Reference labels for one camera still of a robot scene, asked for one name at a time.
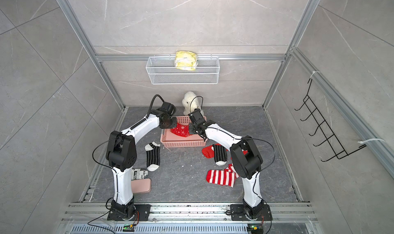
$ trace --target pink case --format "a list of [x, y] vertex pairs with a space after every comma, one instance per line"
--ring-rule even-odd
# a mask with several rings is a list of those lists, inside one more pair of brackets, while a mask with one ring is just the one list
[[150, 192], [152, 181], [150, 178], [137, 179], [131, 181], [131, 191], [133, 194], [141, 194]]
[[[189, 123], [191, 122], [189, 116], [176, 116], [176, 120], [182, 125], [189, 125]], [[204, 147], [206, 144], [206, 141], [204, 141], [204, 139], [202, 139], [197, 134], [185, 138], [175, 135], [170, 131], [170, 129], [162, 130], [160, 142], [166, 148]]]

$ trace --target white cable tie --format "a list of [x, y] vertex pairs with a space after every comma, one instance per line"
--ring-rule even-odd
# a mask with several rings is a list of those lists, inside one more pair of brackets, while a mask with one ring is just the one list
[[309, 78], [311, 79], [312, 76], [313, 76], [313, 74], [315, 74], [315, 73], [321, 73], [321, 72], [319, 72], [319, 71], [313, 71], [312, 74], [311, 74], [311, 76], [310, 76]]
[[383, 141], [383, 142], [386, 142], [385, 140], [380, 139], [380, 138], [371, 138], [371, 139], [367, 139], [365, 141], [358, 141], [357, 143], [363, 144], [363, 143], [367, 143], [369, 141]]

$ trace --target red and white striped sock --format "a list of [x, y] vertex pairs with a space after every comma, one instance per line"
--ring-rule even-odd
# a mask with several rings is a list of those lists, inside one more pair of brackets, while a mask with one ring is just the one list
[[229, 172], [235, 173], [235, 178], [239, 178], [239, 175], [238, 175], [238, 173], [235, 171], [234, 166], [233, 166], [232, 163], [229, 164], [229, 167], [228, 167], [228, 168], [225, 168], [224, 170], [225, 170], [225, 171], [229, 171]]
[[209, 170], [206, 175], [208, 183], [234, 187], [235, 173], [224, 170]]

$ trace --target black and white striped sock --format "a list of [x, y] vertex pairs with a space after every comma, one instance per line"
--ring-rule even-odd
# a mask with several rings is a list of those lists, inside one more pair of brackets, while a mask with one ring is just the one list
[[212, 145], [212, 149], [214, 150], [215, 163], [218, 166], [222, 166], [227, 163], [226, 148], [224, 148], [222, 145], [215, 144]]
[[147, 152], [147, 168], [152, 172], [160, 165], [160, 144], [151, 142], [146, 144], [145, 150]]

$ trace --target yellow package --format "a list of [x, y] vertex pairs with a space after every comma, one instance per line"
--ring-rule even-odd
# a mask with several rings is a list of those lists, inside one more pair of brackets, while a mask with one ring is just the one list
[[175, 55], [175, 67], [181, 70], [194, 71], [197, 66], [197, 54], [190, 51], [177, 51]]

